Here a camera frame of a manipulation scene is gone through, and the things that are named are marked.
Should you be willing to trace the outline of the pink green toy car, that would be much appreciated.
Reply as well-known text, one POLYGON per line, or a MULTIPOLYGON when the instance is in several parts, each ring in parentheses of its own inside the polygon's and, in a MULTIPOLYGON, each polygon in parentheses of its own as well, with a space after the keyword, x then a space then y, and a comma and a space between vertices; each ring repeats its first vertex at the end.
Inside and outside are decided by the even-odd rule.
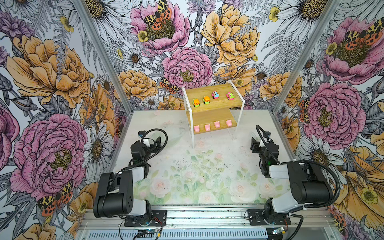
POLYGON ((229 101, 232 101, 232 100, 235 99, 235 95, 234 95, 232 92, 228 92, 228 93, 227 93, 227 99, 228 99, 229 101))

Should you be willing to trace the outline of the pink blue toy car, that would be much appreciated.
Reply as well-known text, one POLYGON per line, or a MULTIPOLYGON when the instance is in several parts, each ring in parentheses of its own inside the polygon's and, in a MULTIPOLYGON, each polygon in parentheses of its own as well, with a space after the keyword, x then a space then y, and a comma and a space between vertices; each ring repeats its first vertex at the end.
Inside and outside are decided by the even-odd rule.
POLYGON ((218 99, 220 97, 219 93, 217 91, 212 92, 213 99, 218 99))

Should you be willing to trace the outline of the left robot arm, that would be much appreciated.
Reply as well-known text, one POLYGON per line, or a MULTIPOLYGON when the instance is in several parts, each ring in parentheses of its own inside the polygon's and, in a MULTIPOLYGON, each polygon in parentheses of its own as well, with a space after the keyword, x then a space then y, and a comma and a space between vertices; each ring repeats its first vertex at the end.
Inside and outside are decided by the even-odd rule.
POLYGON ((132 159, 129 165, 118 172, 100 176, 94 200, 96 218, 119 217, 125 227, 149 226, 155 220, 148 200, 135 199, 134 185, 149 175, 148 161, 159 154, 168 143, 164 130, 140 131, 139 140, 131 145, 132 159))

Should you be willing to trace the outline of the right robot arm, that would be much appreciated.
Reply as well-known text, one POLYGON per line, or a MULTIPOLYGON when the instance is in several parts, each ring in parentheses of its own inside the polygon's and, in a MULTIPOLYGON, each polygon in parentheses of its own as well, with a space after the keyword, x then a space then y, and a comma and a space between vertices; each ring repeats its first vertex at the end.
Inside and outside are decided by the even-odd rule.
POLYGON ((279 145, 271 139, 270 132, 260 126, 256 126, 256 130, 260 139, 252 138, 251 151, 259 155, 263 176, 289 180, 290 190, 268 199, 264 209, 250 214, 251 218, 265 225, 283 224, 295 212, 329 206, 339 197, 341 183, 328 166, 309 160, 280 162, 279 145))

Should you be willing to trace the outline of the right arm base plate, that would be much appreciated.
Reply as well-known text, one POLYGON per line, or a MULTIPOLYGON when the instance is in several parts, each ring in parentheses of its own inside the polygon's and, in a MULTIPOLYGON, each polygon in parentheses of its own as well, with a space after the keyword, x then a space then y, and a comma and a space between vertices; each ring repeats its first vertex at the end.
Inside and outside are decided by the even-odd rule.
POLYGON ((272 212, 268 214, 262 209, 249 209, 246 211, 251 226, 286 226, 291 225, 291 220, 287 214, 272 212))

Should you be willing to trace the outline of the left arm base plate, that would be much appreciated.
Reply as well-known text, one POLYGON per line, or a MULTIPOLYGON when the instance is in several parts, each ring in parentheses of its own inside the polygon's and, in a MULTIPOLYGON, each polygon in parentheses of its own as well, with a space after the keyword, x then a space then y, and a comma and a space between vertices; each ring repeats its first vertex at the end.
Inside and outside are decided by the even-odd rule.
POLYGON ((125 218, 125 227, 165 227, 168 211, 152 210, 142 216, 128 216, 125 218))

